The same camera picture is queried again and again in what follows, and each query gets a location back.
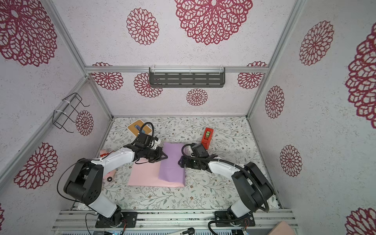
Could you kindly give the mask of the pink wrapping paper sheet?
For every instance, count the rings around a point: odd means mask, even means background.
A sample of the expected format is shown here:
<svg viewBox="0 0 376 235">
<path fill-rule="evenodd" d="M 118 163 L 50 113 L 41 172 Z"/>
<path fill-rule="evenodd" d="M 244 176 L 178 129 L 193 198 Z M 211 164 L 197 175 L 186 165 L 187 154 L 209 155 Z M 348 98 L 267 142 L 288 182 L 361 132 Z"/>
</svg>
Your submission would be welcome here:
<svg viewBox="0 0 376 235">
<path fill-rule="evenodd" d="M 180 167 L 183 144 L 164 143 L 163 152 L 167 159 L 156 163 L 149 163 L 140 159 L 132 166 L 128 186 L 182 188 L 186 184 L 185 169 Z"/>
</svg>

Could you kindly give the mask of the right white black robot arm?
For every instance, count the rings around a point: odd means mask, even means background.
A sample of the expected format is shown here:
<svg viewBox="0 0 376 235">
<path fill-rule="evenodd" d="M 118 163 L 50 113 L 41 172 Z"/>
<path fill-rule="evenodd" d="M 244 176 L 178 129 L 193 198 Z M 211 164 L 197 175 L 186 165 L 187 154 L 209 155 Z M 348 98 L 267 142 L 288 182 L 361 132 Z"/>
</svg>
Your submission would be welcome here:
<svg viewBox="0 0 376 235">
<path fill-rule="evenodd" d="M 215 154 L 210 155 L 203 144 L 185 144 L 181 152 L 180 167 L 218 174 L 234 183 L 240 199 L 228 209 L 232 218 L 241 218 L 258 210 L 270 211 L 268 199 L 275 192 L 255 163 L 235 164 Z"/>
</svg>

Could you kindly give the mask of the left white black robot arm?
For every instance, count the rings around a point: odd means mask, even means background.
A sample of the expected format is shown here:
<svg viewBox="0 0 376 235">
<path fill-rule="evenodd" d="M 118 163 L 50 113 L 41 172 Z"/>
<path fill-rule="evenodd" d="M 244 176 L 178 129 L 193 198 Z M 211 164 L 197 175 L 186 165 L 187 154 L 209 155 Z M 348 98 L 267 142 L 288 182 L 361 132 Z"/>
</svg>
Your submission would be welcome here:
<svg viewBox="0 0 376 235">
<path fill-rule="evenodd" d="M 80 159 L 64 185 L 63 191 L 75 200 L 85 204 L 104 218 L 118 215 L 118 206 L 102 193 L 103 177 L 129 163 L 146 159 L 148 163 L 156 163 L 167 159 L 161 141 L 151 135 L 145 135 L 141 141 L 123 146 L 103 158 Z"/>
</svg>

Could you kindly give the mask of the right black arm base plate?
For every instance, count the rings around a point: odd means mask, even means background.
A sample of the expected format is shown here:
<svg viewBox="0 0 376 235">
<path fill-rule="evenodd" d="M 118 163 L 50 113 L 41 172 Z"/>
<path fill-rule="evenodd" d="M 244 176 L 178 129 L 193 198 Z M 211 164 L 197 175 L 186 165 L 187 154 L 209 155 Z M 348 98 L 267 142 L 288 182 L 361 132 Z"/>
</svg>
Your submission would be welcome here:
<svg viewBox="0 0 376 235">
<path fill-rule="evenodd" d="M 229 211 L 215 211 L 214 219 L 216 227 L 254 227 L 256 225 L 252 213 L 237 218 Z"/>
</svg>

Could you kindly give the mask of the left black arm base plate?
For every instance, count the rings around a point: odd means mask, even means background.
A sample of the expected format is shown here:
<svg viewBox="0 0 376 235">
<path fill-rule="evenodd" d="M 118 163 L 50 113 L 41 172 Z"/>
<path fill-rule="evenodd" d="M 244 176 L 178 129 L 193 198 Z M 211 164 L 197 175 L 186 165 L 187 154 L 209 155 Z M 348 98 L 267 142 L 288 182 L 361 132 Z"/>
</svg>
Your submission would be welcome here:
<svg viewBox="0 0 376 235">
<path fill-rule="evenodd" d="M 116 212 L 112 217 L 106 218 L 99 214 L 95 228 L 135 228 L 137 212 Z"/>
</svg>

